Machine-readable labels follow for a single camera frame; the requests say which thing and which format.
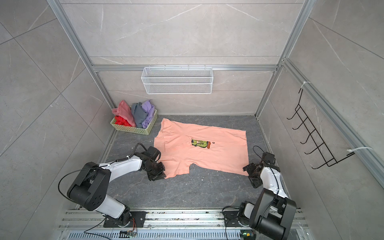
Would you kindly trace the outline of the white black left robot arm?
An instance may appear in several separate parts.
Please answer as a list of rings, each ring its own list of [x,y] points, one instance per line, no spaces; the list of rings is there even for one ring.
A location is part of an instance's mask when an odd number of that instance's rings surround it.
[[[138,153],[102,165],[89,162],[78,171],[79,174],[67,191],[67,198],[88,211],[105,215],[106,222],[126,227],[133,223],[130,208],[107,195],[109,183],[136,171],[147,172],[150,181],[165,179],[165,166],[157,161],[158,156]]]

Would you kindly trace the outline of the peach printed t-shirt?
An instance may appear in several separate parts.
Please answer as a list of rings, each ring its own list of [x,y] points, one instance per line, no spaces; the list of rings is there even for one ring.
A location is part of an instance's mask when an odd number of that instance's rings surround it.
[[[191,165],[244,176],[249,164],[246,132],[241,130],[163,119],[154,146],[167,178],[188,174]]]

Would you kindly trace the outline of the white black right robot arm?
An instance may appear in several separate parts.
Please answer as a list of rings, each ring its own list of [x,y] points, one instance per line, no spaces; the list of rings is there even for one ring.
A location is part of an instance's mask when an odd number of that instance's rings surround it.
[[[296,202],[289,199],[281,181],[280,169],[261,161],[243,168],[254,187],[263,187],[255,204],[245,201],[238,221],[273,240],[286,240],[296,214]]]

